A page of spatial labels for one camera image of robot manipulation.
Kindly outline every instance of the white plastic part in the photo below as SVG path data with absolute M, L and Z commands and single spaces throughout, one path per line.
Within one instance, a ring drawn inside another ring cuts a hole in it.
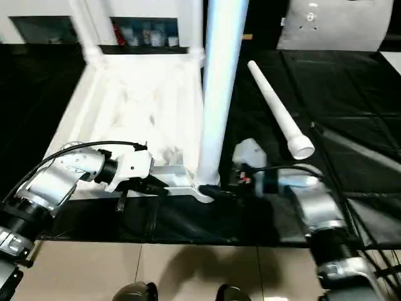
M 267 164 L 266 153 L 252 138 L 236 145 L 232 161 L 235 164 L 247 164 L 255 168 L 264 167 Z
M 250 61 L 248 63 L 248 68 L 287 139 L 288 150 L 291 155 L 296 160 L 302 160 L 312 156 L 315 152 L 315 147 L 310 139 L 302 134 L 294 119 L 288 113 L 286 107 L 283 105 L 276 92 L 274 92 L 257 64 L 254 61 Z
M 149 175 L 152 165 L 152 155 L 147 150 L 134 152 L 133 150 L 117 158 L 117 170 L 111 183 L 105 191 L 113 192 L 122 182 L 131 177 L 145 179 Z
M 204 126 L 195 185 L 220 182 L 218 173 L 248 0 L 210 0 L 204 73 Z

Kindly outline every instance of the white pole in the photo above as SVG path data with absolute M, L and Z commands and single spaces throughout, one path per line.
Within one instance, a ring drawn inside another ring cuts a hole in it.
M 311 156 L 315 151 L 315 147 L 309 138 L 302 134 L 294 119 L 288 113 L 286 107 L 283 105 L 276 92 L 274 92 L 257 64 L 254 61 L 250 61 L 248 63 L 248 68 L 287 139 L 288 150 L 291 155 L 293 155 L 296 160 L 306 159 Z
M 80 0 L 70 0 L 72 22 L 81 43 L 84 58 L 87 63 L 101 60 L 103 53 L 95 44 L 96 29 L 90 21 L 86 4 Z
M 99 36 L 99 45 L 117 45 L 117 38 L 113 30 L 113 23 L 108 13 L 106 1 L 85 0 L 93 25 Z
M 203 0 L 181 0 L 182 2 L 187 3 L 188 10 L 186 13 L 189 18 L 189 24 L 191 27 L 191 37 L 190 37 L 190 45 L 189 52 L 197 55 L 204 56 L 203 49 Z
M 219 184 L 219 163 L 248 0 L 210 0 L 204 73 L 204 119 L 195 185 Z

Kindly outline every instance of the tile floor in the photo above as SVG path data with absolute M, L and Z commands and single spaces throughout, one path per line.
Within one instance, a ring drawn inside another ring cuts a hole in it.
M 47 241 L 14 300 L 109 301 L 134 281 L 156 283 L 160 301 L 212 301 L 223 283 L 253 301 L 311 301 L 321 294 L 308 250 Z

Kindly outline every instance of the white tube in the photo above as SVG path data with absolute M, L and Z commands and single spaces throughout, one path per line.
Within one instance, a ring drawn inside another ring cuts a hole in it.
M 293 155 L 296 160 L 306 159 L 311 156 L 315 152 L 315 147 L 310 139 L 302 134 L 294 119 L 288 113 L 286 107 L 283 105 L 280 98 L 278 98 L 276 92 L 274 92 L 257 64 L 254 61 L 250 61 L 248 63 L 248 68 L 287 139 L 288 150 L 291 155 Z
M 84 1 L 70 0 L 72 23 L 78 34 L 78 39 L 83 48 L 85 61 L 97 61 L 101 59 L 103 53 L 95 44 L 96 29 L 90 21 L 90 15 Z
M 224 132 L 248 0 L 210 0 L 204 73 L 204 118 L 195 185 L 219 184 Z

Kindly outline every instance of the black tablecloth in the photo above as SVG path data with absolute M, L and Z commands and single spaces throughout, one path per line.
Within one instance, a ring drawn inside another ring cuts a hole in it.
M 14 49 L 0 46 L 4 70 L 0 74 L 4 104 L 1 159 L 8 173 L 3 177 L 2 195 L 42 158 L 85 65 L 79 48 L 51 45 L 39 49 L 16 55 L 10 53 Z M 250 59 L 261 67 L 315 144 L 316 153 L 305 162 L 326 174 L 341 205 L 342 198 L 350 200 L 381 246 L 401 248 L 401 174 L 396 168 L 401 162 L 400 75 L 380 53 L 243 49 L 222 152 L 223 186 L 229 184 L 232 150 L 244 139 L 255 139 L 271 164 L 291 160 L 284 137 L 246 67 Z M 395 167 L 327 139 L 324 133 L 328 130 L 393 160 Z M 67 202 L 42 238 L 305 245 L 292 205 L 275 194 L 265 200 L 212 204 L 189 196 L 129 199 L 123 214 L 115 212 L 116 203 L 116 199 Z M 365 243 L 372 246 L 368 239 Z

